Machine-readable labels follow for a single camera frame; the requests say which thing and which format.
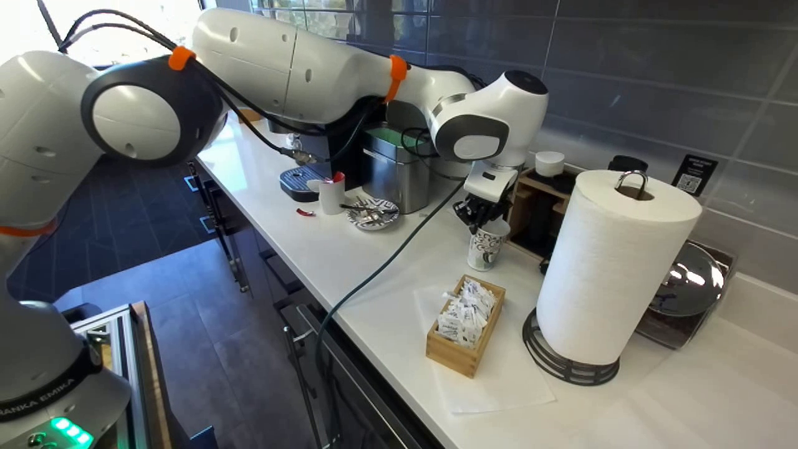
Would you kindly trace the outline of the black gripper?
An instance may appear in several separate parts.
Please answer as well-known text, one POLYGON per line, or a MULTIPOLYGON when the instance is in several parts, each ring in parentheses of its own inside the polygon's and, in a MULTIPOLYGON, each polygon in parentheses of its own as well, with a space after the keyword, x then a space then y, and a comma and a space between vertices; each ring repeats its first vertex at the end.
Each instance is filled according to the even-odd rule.
POLYGON ((505 217, 510 210, 506 191, 515 187, 519 172, 515 166, 496 166, 475 162, 465 180, 465 196, 455 201, 456 217, 477 232, 487 222, 505 217))

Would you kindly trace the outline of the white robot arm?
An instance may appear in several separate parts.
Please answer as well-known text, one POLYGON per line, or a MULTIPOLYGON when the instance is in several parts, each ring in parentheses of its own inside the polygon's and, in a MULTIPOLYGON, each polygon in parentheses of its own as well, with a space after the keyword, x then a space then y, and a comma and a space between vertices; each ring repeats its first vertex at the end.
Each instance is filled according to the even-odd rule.
MULTIPOLYGON (((415 67, 224 8, 203 11, 186 44, 120 10, 90 10, 54 39, 0 65, 2 271, 59 226, 101 156, 181 162, 237 105, 323 132, 363 100, 408 101, 441 155, 496 170, 491 181, 468 181, 496 201, 550 101, 550 87, 527 70, 477 87, 455 70, 415 67)), ((0 449, 90 449, 130 402, 133 385, 103 366, 64 311, 0 297, 0 449)))

